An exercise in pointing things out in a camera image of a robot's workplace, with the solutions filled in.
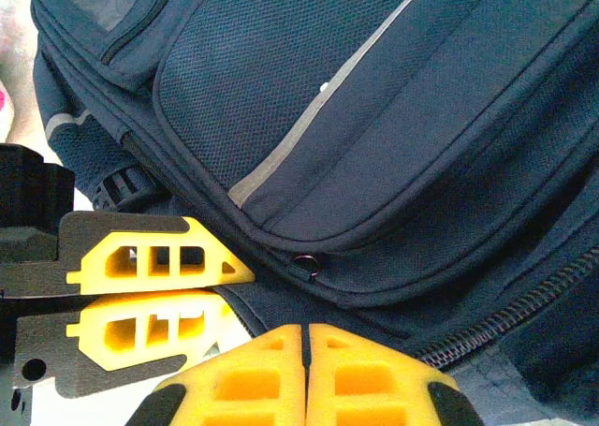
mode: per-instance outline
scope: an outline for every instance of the black nylon fabric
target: black nylon fabric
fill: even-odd
[[[228,189],[401,2],[204,0],[165,65],[165,116]]]
[[[219,286],[215,287],[215,290],[234,306],[236,312],[255,333],[269,331],[285,323],[326,322],[343,329],[351,324],[351,331],[357,334],[414,355],[417,354],[417,350],[439,344],[441,338],[472,326],[480,319],[496,312],[499,306],[506,306],[506,301],[501,301],[501,298],[513,300],[519,294],[531,290],[540,281],[571,261],[581,250],[588,250],[596,244],[594,231],[599,225],[597,203],[593,205],[587,202],[588,197],[592,196],[593,189],[589,182],[596,181],[596,174],[589,173],[593,169],[593,166],[589,166],[582,175],[578,175],[572,185],[564,188],[562,197],[556,200],[555,204],[547,206],[547,210],[538,221],[530,224],[529,237],[521,238],[521,241],[515,243],[511,250],[504,250],[489,262],[486,269],[478,269],[471,275],[470,281],[446,286],[442,291],[429,293],[426,297],[395,306],[342,311],[334,305],[309,297],[304,292],[292,290],[292,287],[285,286],[285,283],[276,276],[272,278],[265,273],[258,273],[255,283]],[[582,192],[580,192],[581,185],[584,185]],[[525,263],[522,265],[522,259],[532,249],[544,249],[546,253],[548,252],[545,245],[538,242],[538,238],[549,237],[551,233],[557,231],[562,233],[568,231],[567,240],[564,238],[566,242],[545,256],[545,259],[531,272],[523,274],[522,267],[527,268],[527,265]],[[508,276],[518,281],[513,281],[513,284],[504,287],[504,279]],[[595,283],[596,277],[589,275],[582,284],[596,286]],[[590,318],[596,321],[596,309],[592,309],[596,305],[596,294],[593,290],[585,289],[583,285],[577,286],[554,304],[554,308],[565,310],[560,316],[560,321],[563,322],[561,330],[568,328],[568,320],[571,318],[568,311],[571,309],[569,306],[572,302],[582,306],[578,308],[577,314],[586,313],[587,324]],[[498,292],[502,291],[504,293],[498,296]],[[535,383],[539,372],[534,373],[534,378],[525,380],[513,361],[507,357],[508,350],[511,350],[519,356],[519,360],[531,362],[532,366],[538,363],[543,368],[544,374],[553,377],[563,377],[569,371],[562,366],[563,360],[543,360],[542,355],[537,360],[530,352],[521,354],[522,345],[513,347],[510,339],[517,341],[521,339],[527,347],[538,344],[537,346],[544,352],[558,350],[567,354],[569,360],[583,358],[578,354],[580,347],[573,348],[569,338],[566,338],[559,347],[547,348],[550,338],[559,339],[560,334],[538,330],[536,323],[538,320],[543,321],[544,317],[544,314],[538,315],[524,326],[512,331],[511,335],[504,337],[499,342],[500,346],[493,345],[483,349],[482,352],[469,355],[458,366],[449,370],[449,374],[457,379],[460,390],[468,396],[485,424],[499,426],[522,421],[554,419],[558,415],[567,416],[577,424],[599,424],[597,419],[589,417],[589,410],[586,410],[589,407],[586,405],[584,408],[580,406],[573,408],[575,403],[569,403],[567,406],[569,409],[559,410],[563,405],[547,404],[547,400],[541,399],[537,393],[538,387]],[[569,333],[577,336],[579,331],[580,329],[575,328]],[[585,341],[585,338],[588,339],[589,336],[579,335],[577,340],[585,343],[586,347],[592,348],[594,342]],[[595,367],[586,371],[582,377],[586,380],[596,375],[594,372],[596,372]],[[568,381],[577,376],[567,375]],[[567,395],[570,401],[579,399],[577,391]]]
[[[592,40],[560,63],[460,179],[392,238],[361,253],[331,255],[319,281],[350,293],[399,284],[405,290],[426,279],[464,275],[469,266],[488,261],[501,245],[513,242],[534,218],[530,213],[555,198],[596,152],[599,75],[590,68],[599,28],[594,30]],[[522,212],[525,221],[518,220]],[[481,237],[487,228],[493,234]],[[382,302],[383,295],[375,296],[376,303]]]

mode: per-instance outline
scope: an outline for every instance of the white surface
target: white surface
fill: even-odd
[[[248,340],[250,336],[241,323],[236,322],[218,345],[224,353]],[[159,376],[72,400],[56,393],[54,378],[48,379],[34,386],[31,426],[122,426],[141,401],[170,376]]]

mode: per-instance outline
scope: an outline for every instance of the floor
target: floor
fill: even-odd
[[[60,162],[46,143],[37,110],[32,81],[36,42],[37,32],[29,15],[29,0],[0,0],[0,80],[7,87],[15,110],[7,142],[19,143],[39,152],[46,162]],[[76,196],[76,209],[91,209],[89,201],[82,194]],[[230,334],[230,337],[242,336],[242,332]],[[238,344],[220,345],[222,349],[230,349]],[[52,419],[60,419],[62,424],[66,424],[66,419],[72,420],[68,424],[92,425],[95,419],[98,425],[123,424],[158,380],[144,381],[78,400],[60,398],[50,380],[35,389],[32,424],[54,424]],[[565,426],[573,423],[556,419],[526,424]]]

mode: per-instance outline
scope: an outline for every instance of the zipper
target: zipper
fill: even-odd
[[[148,11],[141,21],[135,25],[134,28],[127,31],[124,35],[116,39],[110,45],[109,49],[102,56],[102,64],[107,66],[112,61],[112,58],[118,53],[125,45],[127,45],[134,37],[136,37],[141,31],[146,29],[153,20],[158,17],[162,8],[165,7],[168,0],[156,0],[152,6],[152,8]]]
[[[197,218],[203,218],[195,205],[177,187],[170,182],[164,172],[148,159],[144,150],[132,133],[127,133],[122,139],[123,146],[140,164],[146,168],[171,194],[181,198],[194,210]],[[219,228],[210,224],[209,227],[218,232]],[[536,288],[520,298],[512,301],[504,309],[488,316],[480,323],[445,338],[443,341],[429,345],[413,356],[437,369],[460,360],[476,350],[489,345],[491,342],[510,332],[523,322],[550,306],[567,290],[583,281],[590,273],[599,267],[599,245],[582,254],[559,271],[541,282]],[[243,328],[255,337],[243,319],[233,310]]]
[[[415,357],[431,367],[442,369],[530,319],[596,271],[598,266],[599,245],[567,264],[501,311],[442,342],[416,352]]]

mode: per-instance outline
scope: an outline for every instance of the zipper teeth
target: zipper teeth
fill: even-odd
[[[514,329],[547,307],[599,264],[599,246],[578,257],[540,283],[526,295],[479,324],[452,335],[416,353],[416,358],[435,368],[443,368]]]
[[[241,325],[243,326],[243,328],[245,329],[245,331],[249,334],[250,337],[252,337],[254,339],[256,337],[256,335],[252,332],[252,330],[250,330],[250,327],[247,326],[245,321],[243,321],[243,318],[241,318],[241,316],[237,313],[237,311],[235,309],[232,309],[232,311],[233,311],[233,314],[235,314],[235,316],[241,323]]]
[[[109,49],[102,56],[102,64],[107,66],[112,61],[112,58],[119,52],[119,50],[124,47],[128,42],[130,42],[135,36],[139,34],[140,31],[144,30],[153,20],[158,16],[162,8],[165,6],[168,0],[156,0],[153,4],[148,14],[131,30],[125,33],[120,38],[116,39],[112,45],[110,45]]]

